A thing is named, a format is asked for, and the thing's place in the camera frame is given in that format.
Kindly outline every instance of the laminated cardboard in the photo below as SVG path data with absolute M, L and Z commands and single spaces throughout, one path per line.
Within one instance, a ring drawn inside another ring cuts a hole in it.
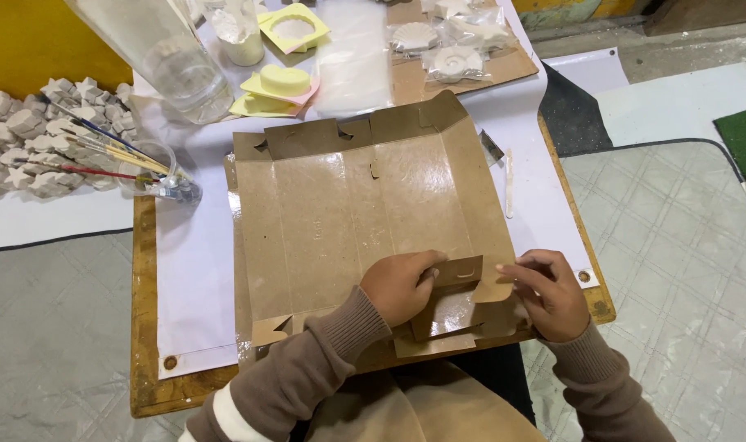
M 482 5 L 486 8 L 496 7 L 496 0 L 485 0 Z M 402 0 L 391 2 L 387 8 L 387 24 L 403 25 L 411 22 L 429 23 L 433 18 L 422 12 L 419 0 Z M 443 90 L 450 90 L 455 94 L 462 94 L 496 84 L 506 83 L 539 72 L 539 69 L 516 43 L 512 47 L 490 52 L 490 60 L 485 62 L 486 73 L 490 74 L 483 80 L 461 79 L 458 83 L 426 82 L 426 72 L 422 68 L 422 61 L 417 58 L 404 60 L 397 55 L 392 57 L 392 85 L 395 106 L 407 105 L 435 97 Z
M 483 327 L 474 308 L 489 303 L 492 322 L 507 322 L 498 329 L 515 331 L 512 284 L 495 269 L 515 254 L 476 129 L 451 92 L 347 124 L 235 133 L 234 147 L 226 166 L 235 261 L 244 261 L 235 271 L 245 273 L 235 278 L 237 327 L 252 346 L 332 311 L 378 259 L 429 248 L 453 259 L 439 289 L 473 284 L 461 292 L 464 321 Z

